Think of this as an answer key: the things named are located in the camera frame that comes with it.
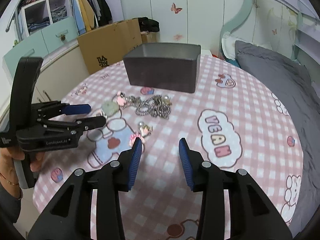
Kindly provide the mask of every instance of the chinese character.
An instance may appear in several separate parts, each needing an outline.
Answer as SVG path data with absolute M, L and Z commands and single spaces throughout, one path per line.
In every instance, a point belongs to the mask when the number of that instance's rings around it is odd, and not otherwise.
M 108 60 L 104 56 L 97 57 L 97 59 L 98 59 L 100 67 L 107 67 L 108 66 Z

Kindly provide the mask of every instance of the pendant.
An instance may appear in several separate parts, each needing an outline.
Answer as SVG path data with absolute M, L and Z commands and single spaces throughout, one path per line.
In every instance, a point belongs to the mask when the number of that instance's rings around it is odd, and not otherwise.
M 171 101 L 170 101 L 170 97 L 167 96 L 167 95 L 163 97 L 162 101 L 163 101 L 166 105 L 168 105 L 168 106 L 171 106 L 171 105 L 172 105 L 172 103 L 171 103 Z
M 151 134 L 153 131 L 153 127 L 146 125 L 144 122 L 139 122 L 138 129 L 142 137 L 146 137 Z
M 119 104 L 113 101 L 104 102 L 101 106 L 102 114 L 105 117 L 110 117 L 114 115 L 116 112 L 119 111 L 119 109 L 120 109 Z
M 127 103 L 127 100 L 126 100 L 126 97 L 125 97 L 125 94 L 121 91 L 118 91 L 114 97 L 117 97 L 117 103 L 119 106 L 124 106 L 126 103 Z

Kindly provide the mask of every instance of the blue gripper pad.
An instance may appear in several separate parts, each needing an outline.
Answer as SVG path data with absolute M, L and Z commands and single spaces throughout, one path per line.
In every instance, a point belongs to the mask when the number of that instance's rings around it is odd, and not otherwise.
M 88 114 L 91 112 L 91 106 L 85 105 L 69 105 L 61 110 L 61 114 L 72 115 L 72 114 Z

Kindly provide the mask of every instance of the light blue shirt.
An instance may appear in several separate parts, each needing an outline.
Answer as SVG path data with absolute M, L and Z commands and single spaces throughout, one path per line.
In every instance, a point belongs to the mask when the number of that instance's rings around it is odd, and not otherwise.
M 82 14 L 80 12 L 80 8 L 78 7 L 76 0 L 70 0 L 70 1 L 71 1 L 71 7 L 72 7 L 72 14 L 76 21 L 79 35 L 84 34 L 86 31 L 85 31 L 84 21 L 82 19 Z

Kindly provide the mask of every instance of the black jacket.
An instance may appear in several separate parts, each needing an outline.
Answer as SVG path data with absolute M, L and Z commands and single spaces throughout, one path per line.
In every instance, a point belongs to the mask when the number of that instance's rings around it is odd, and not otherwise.
M 104 26 L 109 24 L 109 22 L 112 20 L 112 15 L 110 8 L 106 2 L 106 0 L 97 0 L 99 7 L 100 7 L 100 13 L 101 17 L 98 21 L 99 26 Z

